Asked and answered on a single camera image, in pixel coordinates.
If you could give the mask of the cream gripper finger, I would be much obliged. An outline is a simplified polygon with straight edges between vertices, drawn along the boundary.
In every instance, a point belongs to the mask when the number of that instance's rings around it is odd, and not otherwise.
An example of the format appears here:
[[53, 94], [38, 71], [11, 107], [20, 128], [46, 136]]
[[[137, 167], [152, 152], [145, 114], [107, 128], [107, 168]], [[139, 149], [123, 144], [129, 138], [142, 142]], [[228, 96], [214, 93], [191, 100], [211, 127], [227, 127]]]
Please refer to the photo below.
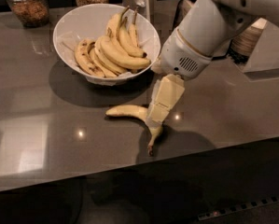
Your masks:
[[154, 105], [154, 102], [156, 100], [156, 96], [158, 94], [159, 88], [160, 88], [160, 79], [157, 79], [154, 86], [153, 86], [152, 92], [151, 92], [151, 97], [150, 97], [151, 100], [150, 100], [150, 103], [149, 103], [148, 107], [150, 107], [151, 105]]
[[147, 120], [162, 125], [184, 91], [184, 80], [180, 76], [170, 74], [162, 77], [154, 105], [147, 109]]

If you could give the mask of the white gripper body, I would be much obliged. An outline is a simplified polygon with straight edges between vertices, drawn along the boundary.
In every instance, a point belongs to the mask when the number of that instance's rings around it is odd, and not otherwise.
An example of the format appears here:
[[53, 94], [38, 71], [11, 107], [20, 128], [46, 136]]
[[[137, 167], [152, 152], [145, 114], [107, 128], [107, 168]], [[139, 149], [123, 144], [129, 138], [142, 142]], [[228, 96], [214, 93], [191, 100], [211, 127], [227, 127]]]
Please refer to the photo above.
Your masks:
[[151, 70], [157, 74], [173, 74], [189, 80], [197, 77], [211, 61], [211, 57], [197, 51], [175, 28], [163, 44]]

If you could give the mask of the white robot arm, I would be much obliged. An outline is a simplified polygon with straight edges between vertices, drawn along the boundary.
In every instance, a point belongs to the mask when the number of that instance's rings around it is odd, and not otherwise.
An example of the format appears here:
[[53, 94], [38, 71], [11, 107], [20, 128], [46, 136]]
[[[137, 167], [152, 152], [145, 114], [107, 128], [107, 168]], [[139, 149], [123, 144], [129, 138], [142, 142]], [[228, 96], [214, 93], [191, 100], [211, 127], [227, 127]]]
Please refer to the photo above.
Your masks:
[[226, 41], [260, 18], [279, 28], [279, 0], [196, 0], [153, 66], [164, 77], [152, 92], [146, 124], [160, 127], [184, 93], [184, 82], [197, 77]]

